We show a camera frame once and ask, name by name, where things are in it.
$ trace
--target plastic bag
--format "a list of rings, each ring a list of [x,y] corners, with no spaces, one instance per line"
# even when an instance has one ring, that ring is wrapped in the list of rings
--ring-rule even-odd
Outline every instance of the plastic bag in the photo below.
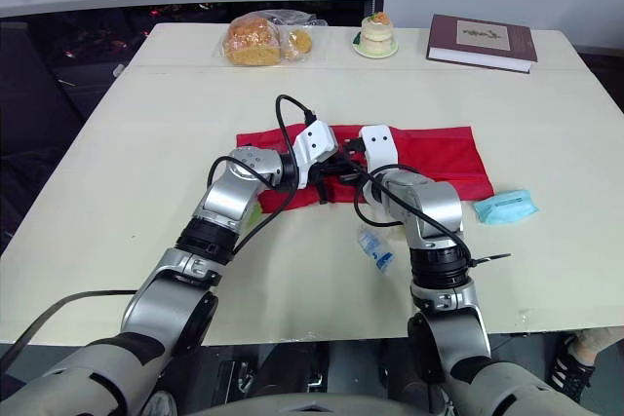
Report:
[[[221,41],[221,54],[238,65],[275,65],[305,59],[314,49],[312,26],[323,19],[297,10],[261,10],[234,19]]]

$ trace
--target white plate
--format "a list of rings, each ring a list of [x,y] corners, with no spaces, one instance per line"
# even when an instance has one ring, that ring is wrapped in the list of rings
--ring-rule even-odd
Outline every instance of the white plate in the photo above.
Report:
[[[364,57],[368,57],[368,58],[386,58],[386,57],[390,57],[393,54],[395,54],[397,51],[399,51],[399,43],[397,42],[397,40],[395,38],[392,38],[392,47],[390,49],[390,51],[388,51],[387,53],[371,53],[369,51],[367,51],[366,49],[362,48],[362,46],[360,45],[360,43],[356,43],[356,39],[358,38],[358,36],[360,36],[360,33],[358,33],[355,38],[353,38],[353,42],[351,43],[353,46],[353,49],[355,49],[355,52],[358,53],[360,56],[364,56]]]

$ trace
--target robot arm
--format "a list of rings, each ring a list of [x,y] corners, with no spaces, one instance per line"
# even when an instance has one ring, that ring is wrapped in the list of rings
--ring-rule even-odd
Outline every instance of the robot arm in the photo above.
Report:
[[[295,140],[295,161],[288,154],[250,146],[236,148],[230,157],[259,173],[271,188],[288,190],[305,187],[309,169],[336,150],[329,126],[314,121]],[[138,414],[169,361],[201,345],[215,314],[216,287],[264,189],[264,182],[228,161],[175,247],[165,251],[131,300],[121,332],[59,362],[3,401],[0,412],[17,416]]]
[[[396,165],[396,150],[392,151],[394,143],[387,128],[364,129],[361,138],[369,172]],[[461,203],[449,183],[393,168],[379,171],[375,183],[365,186],[364,194],[370,205],[406,227],[410,291],[417,308],[408,333],[414,366],[422,380],[442,385],[462,415],[593,414],[519,365],[491,359],[477,291],[468,270],[507,254],[477,261],[470,258],[469,250],[461,245]],[[397,199],[437,220],[446,232],[407,210]]]

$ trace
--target book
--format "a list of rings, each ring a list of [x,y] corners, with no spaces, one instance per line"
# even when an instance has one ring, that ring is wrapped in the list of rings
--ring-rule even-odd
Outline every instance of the book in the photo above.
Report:
[[[526,26],[434,15],[427,58],[529,73],[537,53]]]

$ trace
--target red cloth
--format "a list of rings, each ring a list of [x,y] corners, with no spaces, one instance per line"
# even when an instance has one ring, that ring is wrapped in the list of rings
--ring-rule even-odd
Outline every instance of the red cloth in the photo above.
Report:
[[[344,140],[357,138],[362,126],[331,126],[338,145]],[[302,124],[288,126],[291,141],[304,129]],[[469,127],[403,131],[390,128],[399,152],[399,163],[416,168],[434,180],[446,180],[457,190],[461,200],[482,200],[494,195],[484,164]],[[287,151],[279,129],[269,132],[241,133],[236,135],[238,146],[251,145],[258,148]],[[355,188],[342,185],[337,177],[327,177],[330,202],[353,202]],[[265,191],[259,196],[264,212],[276,209],[288,194]],[[297,191],[288,209],[305,207],[319,202],[314,186],[308,185]]]

